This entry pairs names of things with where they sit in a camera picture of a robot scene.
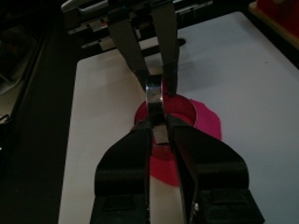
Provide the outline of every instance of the white table surface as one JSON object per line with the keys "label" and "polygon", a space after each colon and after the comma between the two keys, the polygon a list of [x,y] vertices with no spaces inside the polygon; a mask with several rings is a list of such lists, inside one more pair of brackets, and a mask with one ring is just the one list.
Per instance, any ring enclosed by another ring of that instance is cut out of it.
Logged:
{"label": "white table surface", "polygon": [[[299,72],[241,13],[179,30],[179,94],[219,115],[223,141],[246,159],[266,223],[299,221]],[[143,46],[155,45],[155,38]],[[149,57],[154,73],[161,58]],[[90,223],[94,178],[134,125],[146,95],[118,50],[79,62],[61,224]],[[182,224],[179,189],[151,179],[154,224]]]}

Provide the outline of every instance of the pink object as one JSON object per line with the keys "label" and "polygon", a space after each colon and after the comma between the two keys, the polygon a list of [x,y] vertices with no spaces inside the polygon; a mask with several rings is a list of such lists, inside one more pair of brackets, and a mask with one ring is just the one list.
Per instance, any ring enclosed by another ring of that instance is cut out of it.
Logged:
{"label": "pink object", "polygon": [[[221,119],[218,115],[206,107],[202,102],[189,100],[181,95],[163,96],[163,106],[166,114],[182,118],[198,130],[213,137],[222,139]],[[135,113],[135,123],[147,118],[146,102],[141,105]],[[151,175],[171,186],[179,186],[179,178],[174,162],[173,149],[169,143],[157,144],[154,142],[151,156]]]}

